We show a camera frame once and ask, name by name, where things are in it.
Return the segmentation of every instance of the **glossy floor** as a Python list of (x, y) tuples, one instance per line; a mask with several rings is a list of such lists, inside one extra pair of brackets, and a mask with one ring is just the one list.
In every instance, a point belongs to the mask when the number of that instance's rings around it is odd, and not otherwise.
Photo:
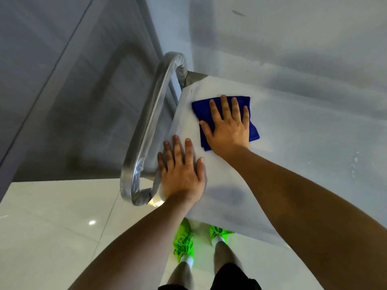
[[(118, 179), (13, 183), (0, 203), (0, 288), (66, 290), (111, 241), (152, 209), (124, 202)], [(195, 289), (209, 289), (214, 250), (208, 225), (191, 224)], [(239, 234), (229, 244), (245, 273), (264, 290), (322, 289), (290, 249)], [(171, 249), (161, 285), (176, 265)]]

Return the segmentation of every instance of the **silver door handle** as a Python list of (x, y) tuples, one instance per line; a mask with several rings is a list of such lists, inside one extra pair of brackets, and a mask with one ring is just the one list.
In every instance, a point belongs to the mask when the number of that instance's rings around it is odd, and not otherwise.
[(140, 189), (140, 174), (144, 169), (145, 158), (151, 146), (159, 119), (168, 83), (176, 72), (181, 88), (187, 76), (186, 58), (182, 53), (168, 52), (157, 67), (149, 93), (121, 170), (120, 189), (123, 199), (132, 200), (136, 206), (147, 204), (153, 197), (153, 188)]

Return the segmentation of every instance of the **person's left arm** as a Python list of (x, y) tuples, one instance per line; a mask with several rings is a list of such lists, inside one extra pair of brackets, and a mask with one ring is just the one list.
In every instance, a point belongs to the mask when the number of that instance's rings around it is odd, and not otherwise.
[(173, 145), (174, 157), (164, 142), (166, 164), (158, 154), (165, 203), (114, 240), (69, 290), (157, 289), (179, 224), (202, 196), (205, 184), (204, 158), (197, 161), (195, 173), (191, 140), (185, 141), (185, 163), (176, 135)]

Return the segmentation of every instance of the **blue cloth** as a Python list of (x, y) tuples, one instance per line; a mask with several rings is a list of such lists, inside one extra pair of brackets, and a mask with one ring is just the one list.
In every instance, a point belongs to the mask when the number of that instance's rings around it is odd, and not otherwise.
[[(232, 108), (231, 108), (231, 99), (232, 98), (233, 97), (227, 97), (227, 101), (228, 101), (228, 105), (230, 106), (230, 110), (232, 110)], [(199, 121), (203, 120), (203, 121), (207, 122), (208, 125), (210, 126), (212, 132), (214, 132), (214, 130), (215, 130), (215, 123), (212, 120), (212, 116), (211, 116), (210, 105), (209, 105), (210, 100), (214, 100), (215, 101), (216, 107), (218, 108), (220, 116), (223, 119), (222, 105), (221, 105), (221, 102), (220, 102), (220, 97), (208, 98), (206, 100), (198, 100), (196, 102), (192, 102), (192, 110), (195, 113), (197, 119), (199, 119)], [(243, 117), (243, 106), (247, 106), (247, 108), (249, 109), (250, 117), (251, 117), (251, 113), (250, 113), (250, 97), (238, 96), (238, 97), (236, 97), (236, 100), (238, 101), (238, 104), (239, 104), (239, 110), (241, 112), (241, 118)], [(249, 141), (253, 141), (253, 140), (259, 139), (258, 131), (255, 128), (255, 126), (253, 125), (253, 123), (251, 123), (251, 121), (250, 121), (250, 125), (249, 125), (249, 130), (250, 130)], [(200, 126), (200, 141), (201, 141), (201, 146), (202, 146), (202, 148), (204, 148), (205, 151), (211, 150), (210, 145), (207, 142), (206, 136), (204, 135), (201, 126)]]

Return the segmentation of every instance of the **person's left hand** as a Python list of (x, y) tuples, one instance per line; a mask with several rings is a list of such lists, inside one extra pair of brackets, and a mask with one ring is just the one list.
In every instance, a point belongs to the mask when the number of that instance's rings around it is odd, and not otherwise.
[(165, 141), (166, 164), (162, 154), (158, 153), (157, 155), (164, 195), (166, 199), (171, 196), (181, 196), (194, 204), (200, 199), (204, 191), (204, 158), (197, 160), (195, 173), (191, 139), (185, 140), (185, 163), (183, 163), (180, 140), (177, 135), (173, 136), (173, 151), (175, 156), (172, 155), (171, 146)]

